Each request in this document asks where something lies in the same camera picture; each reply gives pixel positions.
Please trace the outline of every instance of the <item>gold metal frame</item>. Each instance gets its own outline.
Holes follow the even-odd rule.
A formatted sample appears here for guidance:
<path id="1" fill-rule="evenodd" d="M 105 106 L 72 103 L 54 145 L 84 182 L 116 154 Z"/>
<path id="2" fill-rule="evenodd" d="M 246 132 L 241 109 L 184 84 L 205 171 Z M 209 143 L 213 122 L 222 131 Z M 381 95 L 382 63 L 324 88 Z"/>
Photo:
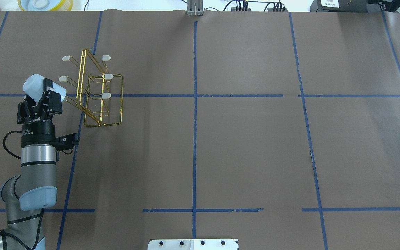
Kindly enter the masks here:
<path id="1" fill-rule="evenodd" d="M 99 71 L 99 73 L 97 72 L 95 76 L 86 69 L 87 58 L 90 59 L 90 61 L 95 65 L 95 67 Z M 78 82 L 76 82 L 75 80 L 73 80 L 68 76 L 65 77 L 65 81 L 76 88 L 76 99 L 66 96 L 66 101 L 84 112 L 84 126 L 100 127 L 101 125 L 112 126 L 121 124 L 123 120 L 123 85 L 124 85 L 123 76 L 120 74 L 113 75 L 113 78 L 121 78 L 121 90 L 119 93 L 120 97 L 119 121 L 113 123 L 105 123 L 103 122 L 103 117 L 108 117 L 111 112 L 107 102 L 105 101 L 105 98 L 103 98 L 103 93 L 105 93 L 105 90 L 107 90 L 107 92 L 110 93 L 109 83 L 111 83 L 111 79 L 106 79 L 105 77 L 106 74 L 110 74 L 106 62 L 103 61 L 103 66 L 101 66 L 89 49 L 83 49 L 83 51 L 81 52 L 80 63 L 78 63 L 72 56 L 68 56 L 67 60 L 71 61 L 74 65 L 79 67 L 79 73 L 78 73 Z M 101 84 L 101 93 L 92 93 L 90 91 L 91 83 Z M 91 99 L 94 101 L 99 100 L 100 102 L 99 111 L 92 111 L 89 109 L 89 100 Z M 97 124 L 88 124 L 87 123 L 88 117 L 94 120 Z"/>

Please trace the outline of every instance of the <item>gold wire rack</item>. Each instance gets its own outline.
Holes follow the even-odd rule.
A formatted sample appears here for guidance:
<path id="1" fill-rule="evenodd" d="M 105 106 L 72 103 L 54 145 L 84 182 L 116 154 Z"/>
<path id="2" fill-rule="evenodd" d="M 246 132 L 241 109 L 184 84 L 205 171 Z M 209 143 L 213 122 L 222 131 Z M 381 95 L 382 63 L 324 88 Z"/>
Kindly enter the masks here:
<path id="1" fill-rule="evenodd" d="M 114 75 L 109 73 L 106 61 L 109 61 L 110 59 L 111 57 L 109 55 L 104 55 L 102 57 L 101 65 L 97 61 L 97 59 L 95 59 L 94 55 L 89 49 L 83 49 L 83 51 L 81 52 L 80 62 L 78 62 L 73 56 L 65 56 L 62 58 L 63 61 L 70 61 L 79 68 L 78 81 L 75 81 L 69 76 L 62 76 L 60 77 L 60 82 L 68 82 L 76 88 L 75 99 L 67 95 L 66 101 L 84 112 L 84 126 L 86 127 L 100 127 L 101 125 L 119 125 L 123 120 L 123 76 L 120 74 Z M 88 70 L 87 66 L 89 65 L 86 65 L 86 63 L 91 64 L 90 68 L 92 68 L 92 72 Z M 108 104 L 112 96 L 111 88 L 113 79 L 120 80 L 119 120 L 116 122 L 106 122 L 106 120 L 109 119 L 109 116 L 111 114 L 114 114 L 113 111 L 110 110 L 110 106 Z M 98 90 L 101 86 L 101 93 L 94 93 L 94 85 Z M 98 106 L 98 103 L 99 109 L 96 109 L 95 111 L 89 109 L 90 105 L 93 106 L 95 104 L 95 106 Z M 88 117 L 94 120 L 95 124 L 90 124 L 88 121 Z"/>

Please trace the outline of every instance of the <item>yellow rim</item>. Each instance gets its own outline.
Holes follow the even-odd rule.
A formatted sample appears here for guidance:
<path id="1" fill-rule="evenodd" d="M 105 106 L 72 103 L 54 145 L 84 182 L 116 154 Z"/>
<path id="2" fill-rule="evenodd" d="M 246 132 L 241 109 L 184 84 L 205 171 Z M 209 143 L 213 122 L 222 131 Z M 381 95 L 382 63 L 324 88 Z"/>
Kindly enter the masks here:
<path id="1" fill-rule="evenodd" d="M 65 1 L 66 1 L 66 0 L 61 0 L 60 3 L 57 4 L 57 6 L 55 6 L 55 7 L 51 8 L 51 9 L 49 9 L 49 11 L 58 10 L 59 8 L 61 8 L 61 6 L 64 4 Z M 19 6 L 19 8 L 21 8 L 21 10 L 27 11 L 27 10 L 25 10 L 25 9 L 21 6 L 21 0 L 18 0 L 18 6 Z M 69 6 L 69 9 L 68 9 L 69 11 L 72 10 L 72 6 L 73 6 L 73 0 L 70 0 L 70 6 Z"/>

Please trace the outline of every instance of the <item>white sticker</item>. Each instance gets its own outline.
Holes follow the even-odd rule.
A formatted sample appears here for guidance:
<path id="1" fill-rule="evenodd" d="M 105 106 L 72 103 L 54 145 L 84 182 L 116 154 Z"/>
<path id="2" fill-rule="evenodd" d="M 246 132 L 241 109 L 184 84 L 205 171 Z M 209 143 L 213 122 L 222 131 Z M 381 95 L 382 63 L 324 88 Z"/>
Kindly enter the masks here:
<path id="1" fill-rule="evenodd" d="M 320 0 L 322 6 L 338 8 L 339 7 L 339 0 Z"/>

